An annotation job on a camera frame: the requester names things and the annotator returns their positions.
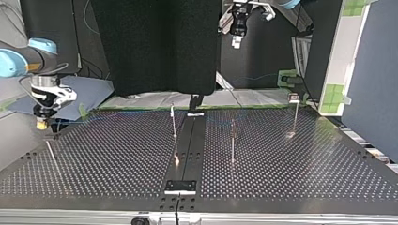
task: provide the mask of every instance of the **black cable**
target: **black cable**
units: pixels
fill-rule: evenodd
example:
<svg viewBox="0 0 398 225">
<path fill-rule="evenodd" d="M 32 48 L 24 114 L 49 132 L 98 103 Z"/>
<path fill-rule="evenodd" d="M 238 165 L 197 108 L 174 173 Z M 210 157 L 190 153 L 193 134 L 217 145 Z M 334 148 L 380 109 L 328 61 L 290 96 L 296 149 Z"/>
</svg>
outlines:
<svg viewBox="0 0 398 225">
<path fill-rule="evenodd" d="M 179 205 L 179 195 L 178 195 L 178 200 L 176 202 L 176 210 L 175 210 L 175 215 L 176 215 L 176 225 L 179 225 L 179 217 L 178 217 L 178 205 Z"/>
<path fill-rule="evenodd" d="M 240 109 L 243 109 L 242 104 L 240 104 L 240 102 L 237 100 L 237 97 L 234 95 L 234 93 L 232 92 L 231 89 L 228 89 L 228 91 L 231 93 L 232 97 L 235 99 L 235 101 L 237 102 L 237 104 L 240 106 Z"/>
<path fill-rule="evenodd" d="M 231 93 L 232 97 L 235 99 L 235 101 L 237 102 L 237 104 L 240 106 L 240 109 L 243 109 L 242 104 L 240 104 L 240 102 L 237 100 L 237 97 L 234 95 L 234 93 L 232 92 L 232 90 L 230 88 L 227 88 L 227 90 Z"/>
<path fill-rule="evenodd" d="M 100 67 L 98 67 L 97 65 L 95 65 L 93 62 L 82 58 L 82 61 L 85 61 L 86 63 L 90 64 L 91 66 L 93 66 L 94 68 L 96 68 L 99 72 L 100 72 L 100 77 L 103 79 L 103 71 L 102 69 L 100 69 Z"/>
</svg>

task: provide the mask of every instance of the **green tape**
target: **green tape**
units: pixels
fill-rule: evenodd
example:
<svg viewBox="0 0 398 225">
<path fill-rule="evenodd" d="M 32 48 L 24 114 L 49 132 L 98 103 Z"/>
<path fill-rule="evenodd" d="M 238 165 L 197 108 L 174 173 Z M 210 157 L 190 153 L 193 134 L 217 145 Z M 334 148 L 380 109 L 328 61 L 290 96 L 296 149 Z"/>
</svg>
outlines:
<svg viewBox="0 0 398 225">
<path fill-rule="evenodd" d="M 346 0 L 343 9 L 343 16 L 361 16 L 365 6 L 365 0 Z"/>
<path fill-rule="evenodd" d="M 79 113 L 83 120 L 85 120 L 85 118 L 89 115 L 83 103 L 80 103 L 79 105 Z"/>
<path fill-rule="evenodd" d="M 327 84 L 323 97 L 321 112 L 336 113 L 343 102 L 344 86 L 340 84 Z"/>
<path fill-rule="evenodd" d="M 16 99 L 10 99 L 10 100 L 6 100 L 6 101 L 4 101 L 4 102 L 2 102 L 1 104 L 0 104 L 0 112 L 3 112 L 3 111 L 7 111 L 8 109 L 8 106 L 10 106 L 12 103 L 14 103 L 16 101 Z"/>
</svg>

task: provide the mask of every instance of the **metal rod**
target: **metal rod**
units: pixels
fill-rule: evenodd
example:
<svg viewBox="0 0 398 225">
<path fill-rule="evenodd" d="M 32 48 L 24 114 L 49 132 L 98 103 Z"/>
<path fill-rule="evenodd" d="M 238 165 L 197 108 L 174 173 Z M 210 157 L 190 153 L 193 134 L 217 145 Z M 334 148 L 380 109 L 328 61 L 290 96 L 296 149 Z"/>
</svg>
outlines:
<svg viewBox="0 0 398 225">
<path fill-rule="evenodd" d="M 232 123 L 231 123 L 231 134 L 232 134 L 231 161 L 234 162 L 235 161 L 235 137 L 237 136 L 235 120 L 234 119 L 232 120 Z"/>
<path fill-rule="evenodd" d="M 52 147 L 51 147 L 51 145 L 50 145 L 50 142 L 49 142 L 49 141 L 46 141 L 46 144 L 47 144 L 47 147 L 49 148 L 49 151 L 50 151 L 50 154 L 51 154 L 51 158 L 52 158 L 54 161 L 56 161 L 56 158 L 55 158 L 53 149 L 52 149 Z"/>
<path fill-rule="evenodd" d="M 172 107 L 170 109 L 170 116 L 172 116 L 173 119 L 173 136 L 176 138 L 176 120 L 175 120 L 175 114 L 174 114 L 174 104 L 172 104 Z"/>
<path fill-rule="evenodd" d="M 298 121 L 299 102 L 296 104 L 295 123 L 293 124 L 293 132 L 296 132 L 296 123 Z"/>
</svg>

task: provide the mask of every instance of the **gray surface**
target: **gray surface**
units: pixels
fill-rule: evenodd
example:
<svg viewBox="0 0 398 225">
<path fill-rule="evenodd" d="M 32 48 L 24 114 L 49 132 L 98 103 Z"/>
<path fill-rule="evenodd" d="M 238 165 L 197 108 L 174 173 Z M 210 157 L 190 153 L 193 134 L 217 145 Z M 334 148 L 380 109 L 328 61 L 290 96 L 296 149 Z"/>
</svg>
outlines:
<svg viewBox="0 0 398 225">
<path fill-rule="evenodd" d="M 26 152 L 43 144 L 36 117 L 13 113 L 0 118 L 0 171 Z"/>
<path fill-rule="evenodd" d="M 396 9 L 398 1 L 372 3 L 365 24 L 343 122 L 398 162 Z"/>
<path fill-rule="evenodd" d="M 287 137 L 293 119 L 294 109 L 207 112 L 203 151 L 190 149 L 203 156 L 203 170 L 193 162 L 184 176 L 200 180 L 194 210 L 398 215 L 397 174 L 312 109 L 299 111 L 296 135 Z M 192 143 L 202 139 L 198 126 Z"/>
<path fill-rule="evenodd" d="M 52 143 L 56 163 L 35 151 L 0 172 L 0 208 L 159 210 L 172 134 L 169 112 L 98 112 Z"/>
<path fill-rule="evenodd" d="M 82 115 L 80 107 L 86 112 L 97 108 L 108 96 L 114 92 L 112 83 L 99 79 L 68 76 L 61 83 L 71 87 L 77 93 L 77 99 L 62 108 L 54 117 L 68 120 L 77 120 Z M 10 106 L 10 111 L 33 114 L 36 102 L 29 96 L 21 97 Z"/>
</svg>

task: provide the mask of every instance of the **cable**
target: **cable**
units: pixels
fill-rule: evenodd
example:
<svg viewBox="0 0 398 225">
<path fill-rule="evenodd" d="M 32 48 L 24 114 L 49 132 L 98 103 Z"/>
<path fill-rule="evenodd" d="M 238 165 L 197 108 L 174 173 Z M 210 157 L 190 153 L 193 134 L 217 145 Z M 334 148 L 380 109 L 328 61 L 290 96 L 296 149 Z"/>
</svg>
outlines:
<svg viewBox="0 0 398 225">
<path fill-rule="evenodd" d="M 85 26 L 86 26 L 90 31 L 92 31 L 93 33 L 96 33 L 97 35 L 99 35 L 100 32 L 98 32 L 98 31 L 94 30 L 93 28 L 91 28 L 91 26 L 90 26 L 90 25 L 88 24 L 88 22 L 87 22 L 86 13 L 87 13 L 87 9 L 88 9 L 88 4 L 89 4 L 89 3 L 90 3 L 90 0 L 87 0 L 87 2 L 85 3 L 84 12 L 83 12 L 83 20 L 84 20 Z"/>
<path fill-rule="evenodd" d="M 179 225 L 179 217 L 178 217 L 179 197 L 180 197 L 180 195 L 178 195 L 178 201 L 176 202 L 176 211 L 175 211 L 175 215 L 176 215 L 176 225 Z"/>
<path fill-rule="evenodd" d="M 91 62 L 91 61 L 89 61 L 89 60 L 87 60 L 87 59 L 84 59 L 84 58 L 82 58 L 82 61 L 85 61 L 86 63 L 88 63 L 88 64 L 90 64 L 91 66 L 93 66 L 94 68 L 96 68 L 96 69 L 100 72 L 100 77 L 103 79 L 103 71 L 102 71 L 102 69 L 100 69 L 99 66 L 95 65 L 93 62 Z"/>
<path fill-rule="evenodd" d="M 246 80 L 250 80 L 250 81 L 258 81 L 258 80 L 260 80 L 260 79 L 262 79 L 262 78 L 271 77 L 271 76 L 278 76 L 278 74 L 276 74 L 276 73 L 270 73 L 270 74 L 267 74 L 267 75 L 264 75 L 264 76 L 260 76 L 260 77 L 257 77 L 257 78 L 242 77 L 242 78 L 238 78 L 238 79 L 236 79 L 236 80 L 231 81 L 231 83 L 235 83 L 235 82 L 237 82 L 237 81 L 239 81 L 239 80 L 242 80 L 242 79 L 246 79 Z"/>
</svg>

